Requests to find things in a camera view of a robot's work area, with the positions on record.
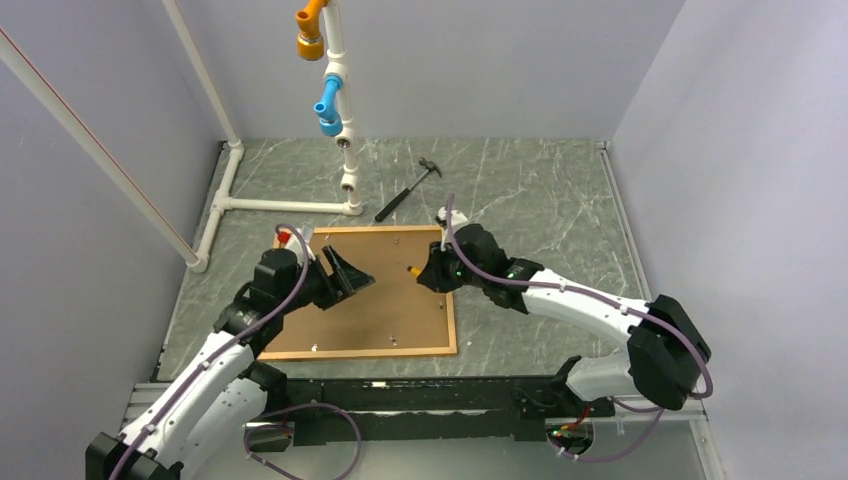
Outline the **white diagonal pole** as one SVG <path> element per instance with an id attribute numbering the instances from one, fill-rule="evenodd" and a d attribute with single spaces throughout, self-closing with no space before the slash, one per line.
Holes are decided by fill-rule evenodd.
<path id="1" fill-rule="evenodd" d="M 186 266 L 192 271 L 202 272 L 208 265 L 208 258 L 195 252 L 189 246 L 176 228 L 166 219 L 4 29 L 1 29 L 1 60 L 109 177 L 121 193 L 165 238 L 168 244 L 185 261 Z"/>

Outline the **aluminium table edge rail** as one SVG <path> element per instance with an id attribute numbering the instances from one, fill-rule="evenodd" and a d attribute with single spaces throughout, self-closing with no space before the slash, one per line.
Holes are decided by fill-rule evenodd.
<path id="1" fill-rule="evenodd" d="M 619 225 L 624 236 L 627 251 L 629 252 L 631 257 L 631 264 L 634 273 L 637 277 L 639 292 L 646 300 L 653 300 L 654 295 L 652 294 L 650 289 L 650 285 L 641 261 L 640 252 L 635 241 L 635 236 L 631 227 L 631 223 L 627 215 L 623 197 L 621 195 L 619 185 L 615 177 L 615 172 L 612 167 L 610 147 L 611 141 L 609 140 L 596 140 L 594 142 L 595 153 L 601 162 L 605 177 L 607 179 L 607 183 L 611 189 L 613 203 L 617 212 Z"/>

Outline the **orange pipe nozzle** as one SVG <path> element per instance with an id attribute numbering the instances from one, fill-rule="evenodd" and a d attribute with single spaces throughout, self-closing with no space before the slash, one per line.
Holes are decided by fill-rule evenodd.
<path id="1" fill-rule="evenodd" d="M 317 61 L 324 56 L 320 15 L 328 3 L 328 0 L 309 0 L 295 15 L 299 29 L 297 53 L 304 60 Z"/>

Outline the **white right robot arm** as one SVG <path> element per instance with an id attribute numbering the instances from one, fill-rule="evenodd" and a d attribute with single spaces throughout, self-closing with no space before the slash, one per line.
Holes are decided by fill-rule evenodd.
<path id="1" fill-rule="evenodd" d="M 710 348 L 676 299 L 629 299 L 570 281 L 538 262 L 507 256 L 479 224 L 432 242 L 426 265 L 408 270 L 433 292 L 473 286 L 501 308 L 561 320 L 616 345 L 616 354 L 571 357 L 557 372 L 551 401 L 564 415 L 628 395 L 679 410 L 698 397 L 696 385 L 706 378 Z"/>

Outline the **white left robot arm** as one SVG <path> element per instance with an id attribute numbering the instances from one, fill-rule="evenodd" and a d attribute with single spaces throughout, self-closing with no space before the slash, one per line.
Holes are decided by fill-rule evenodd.
<path id="1" fill-rule="evenodd" d="M 116 436 L 98 434 L 85 452 L 88 479 L 189 479 L 228 432 L 287 406 L 285 373 L 258 356 L 285 315 L 327 310 L 374 284 L 331 246 L 323 258 L 299 245 L 265 251 L 195 358 L 157 400 Z"/>

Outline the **white pvc pipe stand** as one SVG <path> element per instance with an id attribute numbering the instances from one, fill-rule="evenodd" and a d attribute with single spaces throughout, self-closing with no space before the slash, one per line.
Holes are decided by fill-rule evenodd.
<path id="1" fill-rule="evenodd" d="M 207 257 L 209 265 L 217 237 L 224 238 L 225 247 L 234 246 L 236 223 L 247 217 L 274 212 L 306 219 L 360 216 L 365 201 L 360 191 L 359 147 L 350 106 L 350 74 L 339 2 L 329 1 L 321 12 L 324 56 L 311 61 L 319 64 L 322 71 L 319 98 L 308 106 L 308 115 L 320 130 L 316 139 L 241 138 L 182 9 L 175 1 L 165 1 L 162 5 L 186 54 L 201 99 L 211 108 L 213 121 L 224 135 L 213 158 L 215 165 L 203 213 L 190 241 L 194 251 Z M 336 99 L 343 130 L 335 137 L 322 134 L 313 111 L 324 91 L 324 80 L 330 74 L 338 75 L 344 83 Z"/>

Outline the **black claw hammer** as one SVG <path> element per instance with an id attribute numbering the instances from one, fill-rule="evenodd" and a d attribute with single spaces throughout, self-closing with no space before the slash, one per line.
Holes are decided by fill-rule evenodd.
<path id="1" fill-rule="evenodd" d="M 415 179 L 415 181 L 411 185 L 406 186 L 386 205 L 383 206 L 383 208 L 374 216 L 375 222 L 383 222 L 428 176 L 433 173 L 436 173 L 439 178 L 443 176 L 441 168 L 433 161 L 421 157 L 418 160 L 418 164 L 424 168 L 424 171 Z"/>

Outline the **blue pipe nozzle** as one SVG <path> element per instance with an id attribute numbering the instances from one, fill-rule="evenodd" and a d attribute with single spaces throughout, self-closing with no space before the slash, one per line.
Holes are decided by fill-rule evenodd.
<path id="1" fill-rule="evenodd" d="M 322 96 L 313 106 L 313 111 L 319 120 L 321 132 L 328 137 L 335 137 L 343 130 L 342 120 L 336 103 L 337 94 L 343 85 L 343 80 L 338 75 L 328 75 L 324 80 Z"/>

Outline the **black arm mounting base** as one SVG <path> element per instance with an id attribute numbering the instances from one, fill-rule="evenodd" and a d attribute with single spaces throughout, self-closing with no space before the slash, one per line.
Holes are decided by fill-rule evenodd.
<path id="1" fill-rule="evenodd" d="M 266 411 L 247 425 L 259 452 L 356 438 L 543 441 L 561 424 L 615 413 L 609 400 L 568 393 L 557 376 L 291 379 Z"/>

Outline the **orange picture frame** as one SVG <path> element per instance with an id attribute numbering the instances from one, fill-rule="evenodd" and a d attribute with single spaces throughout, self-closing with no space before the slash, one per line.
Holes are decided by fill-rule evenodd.
<path id="1" fill-rule="evenodd" d="M 426 263 L 436 225 L 319 227 L 315 253 L 332 246 L 376 283 L 322 311 L 308 306 L 284 318 L 263 361 L 313 361 L 454 355 L 458 351 L 454 298 L 417 284 L 406 270 Z M 445 308 L 438 307 L 439 302 Z M 393 346 L 390 337 L 397 338 Z"/>

